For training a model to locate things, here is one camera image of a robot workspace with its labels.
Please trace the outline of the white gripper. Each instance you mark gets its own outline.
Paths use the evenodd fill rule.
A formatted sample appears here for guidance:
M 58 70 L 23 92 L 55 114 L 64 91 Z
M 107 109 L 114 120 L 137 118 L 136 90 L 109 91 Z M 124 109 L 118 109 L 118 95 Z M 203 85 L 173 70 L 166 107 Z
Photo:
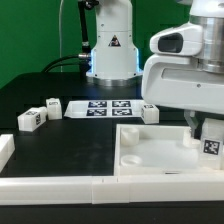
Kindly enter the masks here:
M 141 94 L 147 103 L 185 109 L 194 139 L 201 135 L 196 111 L 224 115 L 224 74 L 200 70 L 193 57 L 151 56 L 144 66 Z

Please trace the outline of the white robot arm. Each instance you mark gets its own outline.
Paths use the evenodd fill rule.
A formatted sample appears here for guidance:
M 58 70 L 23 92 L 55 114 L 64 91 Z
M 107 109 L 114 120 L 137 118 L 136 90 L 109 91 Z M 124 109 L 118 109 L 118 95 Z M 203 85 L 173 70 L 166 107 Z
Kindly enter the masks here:
M 152 55 L 140 69 L 131 0 L 78 0 L 81 19 L 87 10 L 96 13 L 96 45 L 83 41 L 86 77 L 116 85 L 139 76 L 146 102 L 224 115 L 224 0 L 176 1 L 190 7 L 188 22 L 151 34 Z

